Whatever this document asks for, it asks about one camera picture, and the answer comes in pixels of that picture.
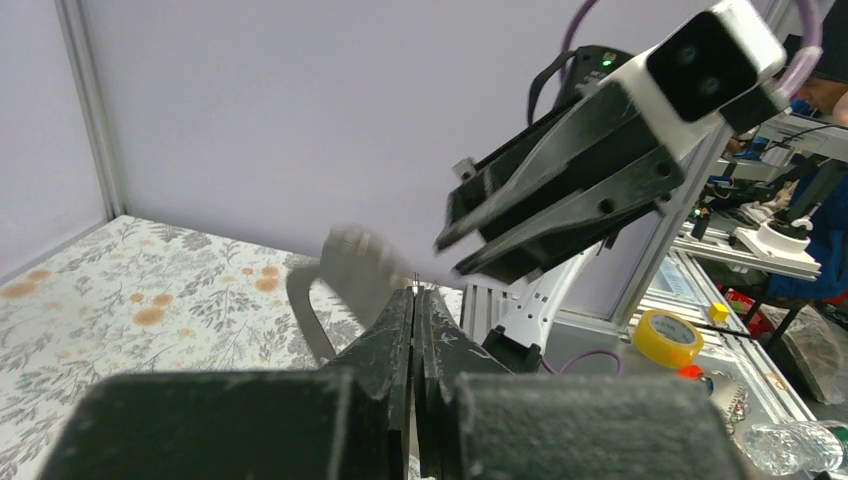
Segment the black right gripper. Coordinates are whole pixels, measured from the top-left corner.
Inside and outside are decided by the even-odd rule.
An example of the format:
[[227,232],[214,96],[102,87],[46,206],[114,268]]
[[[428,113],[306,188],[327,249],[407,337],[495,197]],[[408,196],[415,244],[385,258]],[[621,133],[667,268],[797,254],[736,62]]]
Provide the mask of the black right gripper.
[[546,273],[670,199],[685,173],[662,148],[628,89],[599,84],[475,163],[449,194],[434,248],[478,230],[491,241],[454,266],[458,275],[509,285]]

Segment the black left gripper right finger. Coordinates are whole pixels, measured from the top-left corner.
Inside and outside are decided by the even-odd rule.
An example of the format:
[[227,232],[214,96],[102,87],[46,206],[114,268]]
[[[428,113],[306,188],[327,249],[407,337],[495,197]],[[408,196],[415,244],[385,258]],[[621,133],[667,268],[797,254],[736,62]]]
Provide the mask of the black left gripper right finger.
[[706,390],[638,375],[519,374],[415,302],[420,471],[434,479],[745,479]]

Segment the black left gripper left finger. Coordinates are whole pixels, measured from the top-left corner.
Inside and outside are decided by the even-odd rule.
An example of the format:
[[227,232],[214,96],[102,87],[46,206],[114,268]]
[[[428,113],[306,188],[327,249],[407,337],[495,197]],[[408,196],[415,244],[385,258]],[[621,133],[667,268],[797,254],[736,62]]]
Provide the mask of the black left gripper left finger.
[[122,374],[76,407],[43,479],[403,479],[414,295],[317,370]]

